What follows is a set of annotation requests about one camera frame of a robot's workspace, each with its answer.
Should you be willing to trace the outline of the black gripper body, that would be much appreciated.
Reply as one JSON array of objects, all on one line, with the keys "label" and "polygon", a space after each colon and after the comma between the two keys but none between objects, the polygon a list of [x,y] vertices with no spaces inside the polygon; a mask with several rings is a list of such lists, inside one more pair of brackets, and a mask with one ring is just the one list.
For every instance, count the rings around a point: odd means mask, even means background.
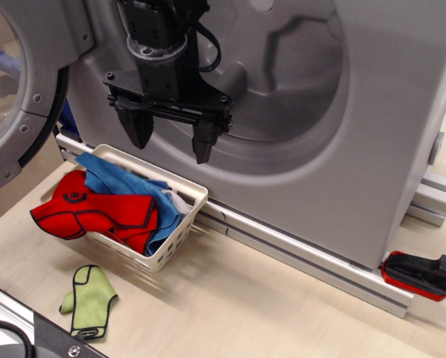
[{"label": "black gripper body", "polygon": [[170,64],[138,62],[133,70],[107,72],[102,82],[109,87],[107,99],[114,107],[118,97],[146,104],[153,118],[196,125],[211,121],[229,131],[231,97],[209,85],[197,69],[180,60]]}]

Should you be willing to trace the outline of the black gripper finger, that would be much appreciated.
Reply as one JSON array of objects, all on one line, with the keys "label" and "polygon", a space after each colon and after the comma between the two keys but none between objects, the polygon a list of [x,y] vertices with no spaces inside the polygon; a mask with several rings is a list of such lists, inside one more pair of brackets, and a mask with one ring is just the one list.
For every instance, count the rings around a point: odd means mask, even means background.
[{"label": "black gripper finger", "polygon": [[200,120],[192,126],[193,138],[192,149],[195,153],[197,164],[207,163],[213,146],[222,134],[220,126],[211,121]]},{"label": "black gripper finger", "polygon": [[154,129],[153,116],[147,112],[147,105],[134,102],[126,97],[118,97],[115,109],[122,127],[130,141],[139,149],[144,149]]}]

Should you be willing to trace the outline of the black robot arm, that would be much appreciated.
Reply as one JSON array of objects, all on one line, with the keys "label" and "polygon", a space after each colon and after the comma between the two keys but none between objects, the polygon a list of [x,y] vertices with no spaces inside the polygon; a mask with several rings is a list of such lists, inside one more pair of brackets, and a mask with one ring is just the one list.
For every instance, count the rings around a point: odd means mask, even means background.
[{"label": "black robot arm", "polygon": [[229,95],[201,77],[222,58],[218,52],[211,64],[199,63],[199,34],[219,46],[200,22],[210,6],[206,1],[123,1],[122,7],[127,47],[137,68],[105,74],[110,106],[137,148],[150,140],[155,117],[190,124],[196,161],[206,163],[219,136],[230,130],[233,105]]}]

